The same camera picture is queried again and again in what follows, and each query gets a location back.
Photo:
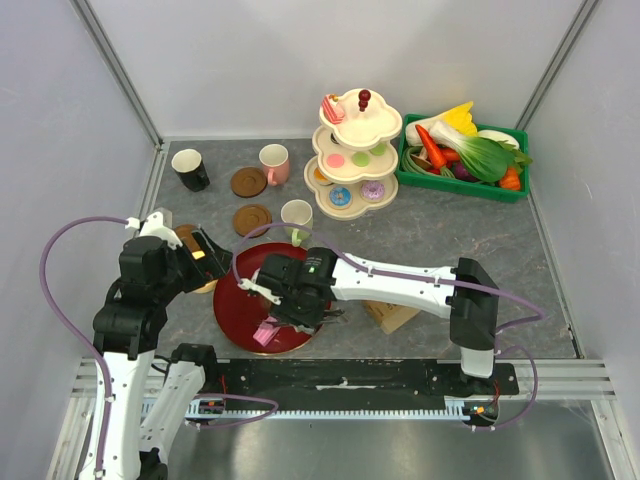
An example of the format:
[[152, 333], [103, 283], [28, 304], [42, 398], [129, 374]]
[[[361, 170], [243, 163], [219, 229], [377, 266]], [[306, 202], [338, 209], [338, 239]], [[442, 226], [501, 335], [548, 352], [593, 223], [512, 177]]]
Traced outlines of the metal serving tongs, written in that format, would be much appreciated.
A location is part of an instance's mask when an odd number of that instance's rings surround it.
[[323, 312], [323, 319], [315, 326], [305, 326], [303, 324], [294, 324], [278, 320], [272, 316], [265, 319], [265, 322], [271, 324], [274, 327], [292, 328], [298, 333], [305, 333], [312, 335], [317, 332], [322, 326], [329, 324], [346, 324], [348, 322], [345, 311], [342, 309], [325, 310]]

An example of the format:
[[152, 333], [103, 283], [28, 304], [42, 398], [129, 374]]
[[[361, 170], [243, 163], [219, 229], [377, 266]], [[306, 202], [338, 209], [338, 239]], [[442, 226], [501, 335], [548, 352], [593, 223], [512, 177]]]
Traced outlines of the pink layered cake slice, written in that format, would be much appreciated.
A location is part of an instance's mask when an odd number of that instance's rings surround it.
[[253, 334], [253, 339], [261, 346], [268, 345], [279, 332], [279, 327], [263, 321]]

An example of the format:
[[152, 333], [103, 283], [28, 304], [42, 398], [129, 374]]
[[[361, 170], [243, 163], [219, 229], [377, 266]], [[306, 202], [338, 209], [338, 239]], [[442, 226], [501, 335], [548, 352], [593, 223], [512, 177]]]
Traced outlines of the light green mug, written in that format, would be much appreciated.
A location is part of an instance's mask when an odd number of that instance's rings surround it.
[[292, 245], [299, 247], [311, 235], [312, 206], [302, 199], [290, 200], [281, 208], [281, 221], [286, 223], [284, 230]]

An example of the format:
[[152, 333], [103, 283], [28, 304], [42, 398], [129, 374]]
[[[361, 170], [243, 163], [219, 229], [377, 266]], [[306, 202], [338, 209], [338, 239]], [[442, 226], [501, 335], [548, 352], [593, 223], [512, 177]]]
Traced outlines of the black mug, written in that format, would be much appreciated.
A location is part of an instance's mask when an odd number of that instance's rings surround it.
[[192, 192], [199, 192], [210, 185], [202, 155], [195, 149], [183, 149], [171, 159], [171, 167], [182, 184]]

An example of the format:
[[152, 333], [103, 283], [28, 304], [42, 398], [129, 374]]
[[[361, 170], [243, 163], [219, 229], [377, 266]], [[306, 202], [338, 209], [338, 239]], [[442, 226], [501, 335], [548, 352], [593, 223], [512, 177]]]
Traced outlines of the blue white orange donut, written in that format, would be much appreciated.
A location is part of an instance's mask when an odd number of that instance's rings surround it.
[[352, 194], [348, 188], [336, 186], [330, 190], [328, 199], [333, 209], [345, 209], [352, 203]]

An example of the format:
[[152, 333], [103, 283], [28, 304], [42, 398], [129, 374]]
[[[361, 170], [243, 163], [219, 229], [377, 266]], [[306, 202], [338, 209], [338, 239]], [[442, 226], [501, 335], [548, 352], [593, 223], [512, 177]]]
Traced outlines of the orange glazed donut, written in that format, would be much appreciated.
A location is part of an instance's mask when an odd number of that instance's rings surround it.
[[321, 185], [321, 186], [328, 186], [328, 185], [332, 185], [332, 184], [333, 184], [333, 182], [332, 182], [330, 179], [328, 179], [328, 178], [327, 178], [327, 177], [326, 177], [326, 176], [325, 176], [325, 175], [320, 171], [320, 169], [319, 169], [318, 167], [316, 167], [316, 168], [314, 169], [313, 177], [314, 177], [315, 181], [316, 181], [319, 185]]

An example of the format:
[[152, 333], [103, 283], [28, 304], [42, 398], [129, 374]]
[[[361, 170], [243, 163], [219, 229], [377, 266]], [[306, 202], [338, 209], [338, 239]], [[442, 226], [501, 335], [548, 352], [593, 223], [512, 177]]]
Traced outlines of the pink mug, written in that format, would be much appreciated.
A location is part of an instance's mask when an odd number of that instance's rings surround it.
[[259, 152], [259, 161], [270, 186], [279, 186], [287, 182], [290, 158], [285, 146], [281, 144], [264, 146]]

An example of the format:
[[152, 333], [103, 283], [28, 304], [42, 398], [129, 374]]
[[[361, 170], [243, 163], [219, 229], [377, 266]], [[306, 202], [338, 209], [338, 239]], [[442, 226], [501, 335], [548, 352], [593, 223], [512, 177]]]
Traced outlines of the purple sprinkled donut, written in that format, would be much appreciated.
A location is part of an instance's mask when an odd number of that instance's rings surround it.
[[361, 198], [369, 203], [379, 203], [384, 199], [385, 185], [380, 181], [366, 181], [360, 186]]

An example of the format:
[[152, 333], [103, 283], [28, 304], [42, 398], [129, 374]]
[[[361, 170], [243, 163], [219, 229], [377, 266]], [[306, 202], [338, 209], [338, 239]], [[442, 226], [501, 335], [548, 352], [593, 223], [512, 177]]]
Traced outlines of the pink sandwich cookie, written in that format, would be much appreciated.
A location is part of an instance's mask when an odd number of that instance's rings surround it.
[[327, 157], [326, 163], [330, 168], [338, 169], [344, 165], [345, 159], [340, 154], [331, 154]]

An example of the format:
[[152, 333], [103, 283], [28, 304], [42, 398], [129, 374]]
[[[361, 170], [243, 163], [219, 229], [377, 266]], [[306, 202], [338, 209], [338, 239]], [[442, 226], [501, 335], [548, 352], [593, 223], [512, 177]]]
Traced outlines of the green sandwich cookie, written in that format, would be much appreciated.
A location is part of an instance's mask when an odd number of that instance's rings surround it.
[[370, 153], [375, 156], [381, 156], [386, 151], [386, 145], [384, 143], [379, 143], [374, 148], [370, 150]]
[[370, 157], [367, 153], [356, 152], [351, 156], [351, 161], [355, 166], [365, 168], [369, 165]]

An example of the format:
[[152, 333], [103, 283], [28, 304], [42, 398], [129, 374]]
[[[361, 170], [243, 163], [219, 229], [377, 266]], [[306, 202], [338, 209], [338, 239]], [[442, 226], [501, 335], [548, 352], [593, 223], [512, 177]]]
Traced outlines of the red layered cake slice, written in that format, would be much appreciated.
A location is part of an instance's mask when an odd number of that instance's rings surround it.
[[322, 112], [324, 117], [333, 125], [343, 122], [345, 111], [340, 104], [340, 97], [335, 94], [326, 95], [322, 100]]

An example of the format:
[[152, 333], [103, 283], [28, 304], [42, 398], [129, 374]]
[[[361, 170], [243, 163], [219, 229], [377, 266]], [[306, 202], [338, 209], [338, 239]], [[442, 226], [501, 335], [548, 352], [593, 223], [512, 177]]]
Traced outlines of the dark red round tray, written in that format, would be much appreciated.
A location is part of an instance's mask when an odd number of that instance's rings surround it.
[[[265, 243], [253, 246], [237, 257], [241, 278], [252, 278], [270, 255], [280, 255], [304, 262], [307, 250], [289, 243]], [[282, 326], [266, 345], [254, 338], [260, 325], [270, 315], [272, 303], [264, 296], [238, 286], [233, 271], [218, 281], [213, 297], [213, 311], [224, 335], [236, 346], [251, 353], [283, 354], [304, 346], [313, 334], [298, 332], [294, 327]]]

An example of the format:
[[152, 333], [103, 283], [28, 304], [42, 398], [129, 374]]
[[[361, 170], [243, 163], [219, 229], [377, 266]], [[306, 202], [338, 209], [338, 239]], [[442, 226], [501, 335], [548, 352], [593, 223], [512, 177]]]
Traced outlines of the brown wooden coaster far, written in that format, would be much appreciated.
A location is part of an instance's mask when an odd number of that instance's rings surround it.
[[253, 198], [267, 186], [264, 172], [256, 167], [244, 167], [234, 173], [230, 180], [232, 192], [241, 198]]

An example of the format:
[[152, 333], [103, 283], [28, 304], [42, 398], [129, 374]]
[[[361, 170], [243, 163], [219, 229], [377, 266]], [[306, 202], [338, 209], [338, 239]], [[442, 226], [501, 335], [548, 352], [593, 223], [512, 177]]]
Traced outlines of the toy bok choy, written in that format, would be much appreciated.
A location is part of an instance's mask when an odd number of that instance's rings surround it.
[[485, 183], [496, 183], [513, 167], [518, 174], [533, 162], [527, 154], [505, 142], [464, 135], [448, 124], [437, 121], [429, 128], [437, 144], [455, 150], [466, 170]]

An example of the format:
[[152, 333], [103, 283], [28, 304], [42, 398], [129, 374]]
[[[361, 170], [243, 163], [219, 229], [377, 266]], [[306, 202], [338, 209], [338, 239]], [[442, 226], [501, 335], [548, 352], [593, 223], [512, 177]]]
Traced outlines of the toy white radish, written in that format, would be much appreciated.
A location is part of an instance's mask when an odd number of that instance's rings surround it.
[[510, 134], [494, 129], [483, 129], [478, 131], [478, 136], [481, 138], [489, 139], [502, 145], [506, 145], [511, 149], [520, 149], [520, 143], [518, 140]]

